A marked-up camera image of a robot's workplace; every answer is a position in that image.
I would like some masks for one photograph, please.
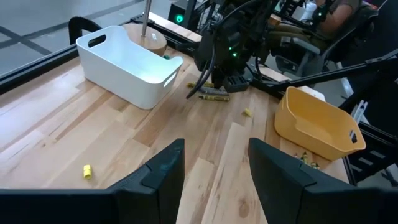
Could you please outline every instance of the person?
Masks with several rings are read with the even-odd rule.
[[[317,6],[321,6],[325,0],[315,0]],[[326,20],[319,23],[317,33],[325,37],[319,39],[304,33],[303,29],[289,25],[279,24],[274,30],[269,32],[267,44],[269,50],[278,48],[282,37],[298,37],[306,42],[309,42],[321,50],[327,47],[327,40],[332,39],[338,29],[353,15],[356,10],[362,5],[362,0],[336,0],[329,8],[329,13],[326,15]]]

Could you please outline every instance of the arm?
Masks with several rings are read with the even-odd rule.
[[[325,0],[315,0],[315,4],[319,7],[325,3]]]
[[[334,33],[353,13],[353,8],[347,4],[340,5],[333,14],[328,13],[326,20],[319,24],[321,30],[326,34]]]

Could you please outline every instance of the bin handle cutout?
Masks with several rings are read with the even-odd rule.
[[[354,132],[354,130],[351,130],[350,132],[349,132],[349,137],[351,138],[351,142],[352,143],[357,143],[358,142],[358,139],[356,139],[356,134],[355,134],[355,132]]]
[[[91,39],[91,40],[88,41],[88,44],[87,44],[88,48],[95,47],[98,44],[105,42],[105,40],[106,40],[106,35],[105,34],[103,34],[103,35],[101,35],[99,37],[95,37],[94,39]]]

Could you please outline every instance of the yellow plastic bin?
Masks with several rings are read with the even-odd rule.
[[[366,147],[348,113],[294,87],[288,87],[279,103],[275,129],[283,138],[331,161]],[[352,131],[356,142],[350,138]]]

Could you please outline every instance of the debris on table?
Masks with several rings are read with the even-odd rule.
[[[307,152],[304,152],[300,159],[301,159],[306,165],[309,165],[309,164],[308,164]]]
[[[202,96],[199,96],[199,98],[201,98],[203,100],[225,101],[225,102],[229,101],[229,96],[206,96],[206,95],[202,95]]]
[[[88,164],[83,166],[83,177],[86,180],[90,180],[91,179],[91,166],[88,165]]]
[[[209,94],[209,95],[218,95],[218,96],[229,96],[228,92],[222,89],[215,89],[215,88],[210,88],[210,87],[201,87],[199,89],[199,92],[203,94]]]
[[[316,162],[311,162],[311,167],[314,169],[317,169],[317,170],[320,169],[318,163],[316,163]]]
[[[244,111],[242,112],[244,115],[248,116],[251,118],[251,116],[253,116],[253,114],[251,113],[251,110],[249,110],[249,108],[245,108]]]
[[[187,83],[187,87],[189,88],[193,88],[195,87],[197,83]],[[210,82],[205,82],[205,84],[203,84],[202,87],[209,87],[209,88],[214,88],[214,84],[210,83]]]

